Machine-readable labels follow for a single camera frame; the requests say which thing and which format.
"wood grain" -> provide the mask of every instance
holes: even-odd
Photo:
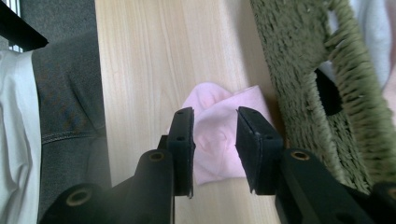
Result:
[[[259,85],[277,113],[248,1],[96,0],[112,183],[134,174],[175,111],[202,82],[229,91]],[[176,199],[176,223],[278,223],[273,197],[246,179],[195,186]]]

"gray fabric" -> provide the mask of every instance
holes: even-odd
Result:
[[[110,188],[95,31],[33,53],[42,136],[39,219],[66,189]]]
[[[8,40],[0,36],[0,49],[8,49]]]
[[[21,17],[50,43],[96,28],[94,0],[21,0]]]

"black plastic part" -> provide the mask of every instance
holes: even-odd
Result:
[[[162,135],[157,149],[166,149],[168,147],[168,135]]]
[[[173,224],[174,188],[172,154],[162,149],[151,150],[140,157],[134,176],[103,194],[92,184],[68,189],[40,224]],[[75,206],[67,205],[67,198],[80,189],[91,189],[90,199]]]
[[[285,150],[280,167],[302,223],[374,223],[309,151]]]
[[[76,185],[62,193],[40,224],[90,223],[102,199],[102,190],[94,184]]]
[[[396,183],[375,184],[368,204],[377,223],[396,223]]]
[[[151,150],[140,158],[120,216],[126,223],[174,223],[174,166],[167,150]]]
[[[375,223],[396,223],[396,184],[377,183],[370,195],[344,186],[361,208]]]
[[[283,139],[256,110],[238,108],[236,149],[247,175],[250,192],[274,195]]]
[[[174,158],[175,196],[193,195],[192,163],[195,144],[192,139],[194,114],[191,107],[178,110],[167,136],[167,150]]]
[[[278,179],[275,206],[282,224],[300,224],[303,217],[297,202],[291,195],[289,186],[281,175]]]
[[[0,35],[24,51],[45,47],[48,40],[0,1]]]

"jeans seam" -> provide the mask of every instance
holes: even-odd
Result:
[[[64,139],[70,138],[83,138],[83,137],[90,137],[94,138],[99,136],[99,134],[94,132],[67,132],[67,133],[55,133],[50,135],[45,135],[41,138],[41,144],[45,145],[51,142],[60,141]]]

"gray jeans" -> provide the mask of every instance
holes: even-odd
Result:
[[[96,31],[34,51],[42,163],[38,220],[66,189],[110,188]]]

